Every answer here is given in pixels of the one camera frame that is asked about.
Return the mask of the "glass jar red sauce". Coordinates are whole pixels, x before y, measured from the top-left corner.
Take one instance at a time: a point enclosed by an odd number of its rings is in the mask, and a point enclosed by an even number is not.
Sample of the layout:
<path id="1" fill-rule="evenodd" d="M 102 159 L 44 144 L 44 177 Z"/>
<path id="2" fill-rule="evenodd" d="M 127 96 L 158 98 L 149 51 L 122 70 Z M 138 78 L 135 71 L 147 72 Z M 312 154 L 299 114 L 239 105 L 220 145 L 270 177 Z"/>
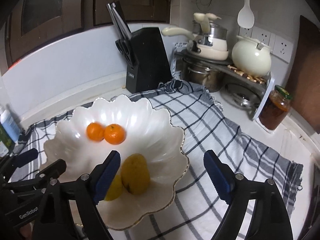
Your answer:
<path id="1" fill-rule="evenodd" d="M 269 131 L 274 131 L 291 108 L 292 95 L 280 85 L 275 85 L 260 113 L 259 121 Z"/>

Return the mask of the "white wall power outlets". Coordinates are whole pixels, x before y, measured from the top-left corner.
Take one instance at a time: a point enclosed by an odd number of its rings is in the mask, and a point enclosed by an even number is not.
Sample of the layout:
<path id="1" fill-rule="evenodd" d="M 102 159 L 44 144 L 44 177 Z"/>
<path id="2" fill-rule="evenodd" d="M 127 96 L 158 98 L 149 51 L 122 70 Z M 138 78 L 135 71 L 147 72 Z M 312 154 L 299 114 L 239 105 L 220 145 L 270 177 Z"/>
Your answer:
<path id="1" fill-rule="evenodd" d="M 239 35 L 255 38 L 263 42 L 270 47 L 272 55 L 286 63 L 290 63 L 293 53 L 293 43 L 285 38 L 256 26 L 253 26 L 251 29 L 240 27 Z"/>

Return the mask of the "wooden cutting board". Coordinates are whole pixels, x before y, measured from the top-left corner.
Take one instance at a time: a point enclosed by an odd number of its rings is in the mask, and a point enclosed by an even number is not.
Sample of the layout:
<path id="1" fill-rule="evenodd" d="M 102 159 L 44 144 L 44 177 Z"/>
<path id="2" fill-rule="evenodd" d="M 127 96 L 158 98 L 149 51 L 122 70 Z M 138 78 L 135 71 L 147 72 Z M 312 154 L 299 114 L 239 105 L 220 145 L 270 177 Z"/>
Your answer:
<path id="1" fill-rule="evenodd" d="M 286 90 L 293 95 L 293 109 L 319 133 L 319 29 L 302 15 Z"/>

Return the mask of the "black kitchen scissors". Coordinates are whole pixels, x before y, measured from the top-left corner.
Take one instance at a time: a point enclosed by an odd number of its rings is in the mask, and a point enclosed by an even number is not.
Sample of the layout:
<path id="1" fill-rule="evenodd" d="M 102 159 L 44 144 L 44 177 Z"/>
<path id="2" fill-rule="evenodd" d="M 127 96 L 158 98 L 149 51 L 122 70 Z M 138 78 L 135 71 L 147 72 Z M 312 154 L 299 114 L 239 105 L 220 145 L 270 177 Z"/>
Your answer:
<path id="1" fill-rule="evenodd" d="M 135 65 L 135 56 L 131 47 L 131 44 L 126 39 L 118 39 L 115 42 L 116 47 L 118 48 L 119 52 L 125 57 L 125 60 L 131 66 Z"/>

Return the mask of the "yellow mango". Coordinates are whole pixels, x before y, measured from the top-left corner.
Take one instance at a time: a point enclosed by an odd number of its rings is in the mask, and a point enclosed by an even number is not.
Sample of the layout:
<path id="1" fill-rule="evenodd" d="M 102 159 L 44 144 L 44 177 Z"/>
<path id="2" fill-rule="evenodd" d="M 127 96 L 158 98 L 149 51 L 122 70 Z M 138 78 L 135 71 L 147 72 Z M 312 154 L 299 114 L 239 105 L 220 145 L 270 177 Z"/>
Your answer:
<path id="1" fill-rule="evenodd" d="M 145 157 L 139 153 L 125 159 L 120 174 L 122 184 L 130 194 L 143 194 L 150 186 L 148 165 Z"/>

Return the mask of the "white rice paddle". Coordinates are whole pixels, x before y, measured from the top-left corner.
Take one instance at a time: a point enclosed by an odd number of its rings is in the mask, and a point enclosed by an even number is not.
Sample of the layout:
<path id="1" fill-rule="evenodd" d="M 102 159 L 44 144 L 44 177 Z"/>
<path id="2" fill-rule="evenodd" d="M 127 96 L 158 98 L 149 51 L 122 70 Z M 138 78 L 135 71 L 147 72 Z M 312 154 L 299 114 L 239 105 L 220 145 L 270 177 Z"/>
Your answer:
<path id="1" fill-rule="evenodd" d="M 241 28 L 251 29 L 254 25 L 254 20 L 250 0 L 244 0 L 244 6 L 238 13 L 237 23 Z"/>

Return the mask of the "black knife block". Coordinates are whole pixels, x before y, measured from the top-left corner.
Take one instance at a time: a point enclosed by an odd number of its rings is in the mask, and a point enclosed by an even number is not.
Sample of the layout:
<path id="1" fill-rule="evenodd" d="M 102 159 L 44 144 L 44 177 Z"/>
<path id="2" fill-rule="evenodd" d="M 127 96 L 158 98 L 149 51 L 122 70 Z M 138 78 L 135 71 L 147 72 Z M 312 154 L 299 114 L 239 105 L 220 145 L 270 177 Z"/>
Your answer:
<path id="1" fill-rule="evenodd" d="M 157 27 L 132 33 L 129 44 L 134 63 L 127 65 L 126 89 L 132 94 L 153 90 L 172 80 L 163 38 Z"/>

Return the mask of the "stainless steel pot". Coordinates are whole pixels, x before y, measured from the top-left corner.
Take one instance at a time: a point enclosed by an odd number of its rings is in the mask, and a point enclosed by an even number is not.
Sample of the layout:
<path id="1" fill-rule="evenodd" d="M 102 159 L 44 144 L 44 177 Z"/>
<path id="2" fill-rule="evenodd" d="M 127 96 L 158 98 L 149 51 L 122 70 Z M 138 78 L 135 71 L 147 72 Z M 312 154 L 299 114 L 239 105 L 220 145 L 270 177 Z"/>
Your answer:
<path id="1" fill-rule="evenodd" d="M 221 89 L 225 74 L 219 70 L 206 67 L 198 62 L 182 59 L 182 79 L 199 85 L 203 85 L 210 92 Z"/>

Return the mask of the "small tangerine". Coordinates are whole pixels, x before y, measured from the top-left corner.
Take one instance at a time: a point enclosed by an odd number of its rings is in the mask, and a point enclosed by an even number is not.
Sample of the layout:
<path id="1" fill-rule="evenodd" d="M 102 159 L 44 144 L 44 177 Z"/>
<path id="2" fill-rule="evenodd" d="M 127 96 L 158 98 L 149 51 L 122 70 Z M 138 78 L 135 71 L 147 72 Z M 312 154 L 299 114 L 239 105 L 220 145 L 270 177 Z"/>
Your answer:
<path id="1" fill-rule="evenodd" d="M 126 138 L 126 131 L 119 124 L 110 124 L 105 127 L 104 139 L 108 143 L 112 145 L 119 145 L 125 140 L 125 138 Z"/>

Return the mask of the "yellow lemon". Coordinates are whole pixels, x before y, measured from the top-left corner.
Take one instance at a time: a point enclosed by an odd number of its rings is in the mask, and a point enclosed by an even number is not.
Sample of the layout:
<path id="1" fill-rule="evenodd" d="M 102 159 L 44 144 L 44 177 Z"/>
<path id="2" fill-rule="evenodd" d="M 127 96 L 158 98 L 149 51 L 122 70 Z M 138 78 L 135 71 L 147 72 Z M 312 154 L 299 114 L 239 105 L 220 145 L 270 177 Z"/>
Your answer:
<path id="1" fill-rule="evenodd" d="M 104 201 L 110 202 L 119 198 L 123 193 L 127 193 L 127 189 L 125 189 L 121 175 L 118 173 L 112 180 L 112 183 L 106 193 Z"/>

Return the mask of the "steel pot lid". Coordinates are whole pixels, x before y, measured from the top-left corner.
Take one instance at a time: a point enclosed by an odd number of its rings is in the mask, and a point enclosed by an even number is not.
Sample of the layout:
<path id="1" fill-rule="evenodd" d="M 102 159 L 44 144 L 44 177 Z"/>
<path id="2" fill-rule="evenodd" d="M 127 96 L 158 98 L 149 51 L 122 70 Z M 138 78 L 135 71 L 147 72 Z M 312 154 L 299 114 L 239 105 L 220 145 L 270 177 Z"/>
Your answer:
<path id="1" fill-rule="evenodd" d="M 258 108 L 261 103 L 258 94 L 240 84 L 227 83 L 225 84 L 225 91 L 231 101 L 240 108 Z"/>

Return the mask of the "large orange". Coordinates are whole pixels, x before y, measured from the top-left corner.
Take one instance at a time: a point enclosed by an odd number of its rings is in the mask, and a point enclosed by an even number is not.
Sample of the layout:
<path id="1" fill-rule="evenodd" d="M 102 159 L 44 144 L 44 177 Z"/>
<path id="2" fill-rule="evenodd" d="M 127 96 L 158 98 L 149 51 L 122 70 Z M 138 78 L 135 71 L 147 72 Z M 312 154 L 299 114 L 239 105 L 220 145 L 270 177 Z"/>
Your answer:
<path id="1" fill-rule="evenodd" d="M 92 141 L 102 141 L 104 139 L 105 126 L 98 122 L 90 123 L 86 128 L 88 139 Z"/>

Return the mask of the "metal kitchen shelf rack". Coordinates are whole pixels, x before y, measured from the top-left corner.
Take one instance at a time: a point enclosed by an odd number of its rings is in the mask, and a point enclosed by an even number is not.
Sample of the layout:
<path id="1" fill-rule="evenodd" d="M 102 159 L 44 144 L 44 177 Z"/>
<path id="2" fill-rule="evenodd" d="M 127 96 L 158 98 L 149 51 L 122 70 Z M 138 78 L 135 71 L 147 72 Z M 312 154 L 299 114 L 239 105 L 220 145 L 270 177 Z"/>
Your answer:
<path id="1" fill-rule="evenodd" d="M 174 52 L 171 61 L 171 69 L 177 79 L 182 79 L 183 58 L 186 58 L 193 62 L 198 62 L 206 67 L 223 72 L 225 76 L 223 79 L 222 87 L 217 92 L 221 93 L 222 98 L 224 98 L 224 100 L 226 100 L 228 103 L 234 105 L 239 109 L 244 109 L 248 111 L 249 117 L 253 120 L 257 120 L 272 88 L 274 87 L 274 78 L 272 77 L 271 73 L 268 73 L 266 76 L 263 77 L 254 77 L 249 74 L 246 74 L 245 72 L 233 66 L 231 59 L 227 59 L 225 61 L 207 60 L 198 56 L 188 54 L 186 49 L 179 49 L 178 51 Z M 261 99 L 259 107 L 252 109 L 238 107 L 235 103 L 231 101 L 231 98 L 227 95 L 225 91 L 225 84 L 227 83 L 240 84 L 258 94 Z"/>

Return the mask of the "checkered white blue cloth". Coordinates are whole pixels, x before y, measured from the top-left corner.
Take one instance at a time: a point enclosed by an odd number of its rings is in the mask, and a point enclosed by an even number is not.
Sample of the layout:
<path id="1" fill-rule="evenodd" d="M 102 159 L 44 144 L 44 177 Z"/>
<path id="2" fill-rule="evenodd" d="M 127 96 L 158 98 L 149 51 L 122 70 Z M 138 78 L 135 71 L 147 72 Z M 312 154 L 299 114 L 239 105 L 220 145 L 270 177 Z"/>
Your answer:
<path id="1" fill-rule="evenodd" d="M 178 182 L 174 203 L 145 217 L 138 226 L 117 233 L 118 239 L 212 238 L 227 205 L 205 171 L 206 150 L 213 150 L 223 163 L 250 180 L 273 179 L 288 213 L 292 213 L 303 165 L 243 133 L 239 125 L 224 117 L 221 104 L 203 87 L 172 81 L 160 89 L 130 96 L 132 102 L 140 99 L 149 100 L 155 109 L 168 109 L 172 123 L 184 129 L 182 150 L 190 167 Z"/>

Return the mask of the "green dish soap bottle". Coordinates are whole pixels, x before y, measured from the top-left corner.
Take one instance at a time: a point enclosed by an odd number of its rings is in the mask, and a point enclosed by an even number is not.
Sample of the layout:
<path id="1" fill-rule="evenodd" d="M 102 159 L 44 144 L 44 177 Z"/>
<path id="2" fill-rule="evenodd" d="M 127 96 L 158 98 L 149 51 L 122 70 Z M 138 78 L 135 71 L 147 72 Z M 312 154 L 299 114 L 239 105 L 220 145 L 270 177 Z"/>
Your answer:
<path id="1" fill-rule="evenodd" d="M 8 136 L 7 132 L 0 124 L 0 157 L 10 154 L 15 147 L 15 143 Z"/>

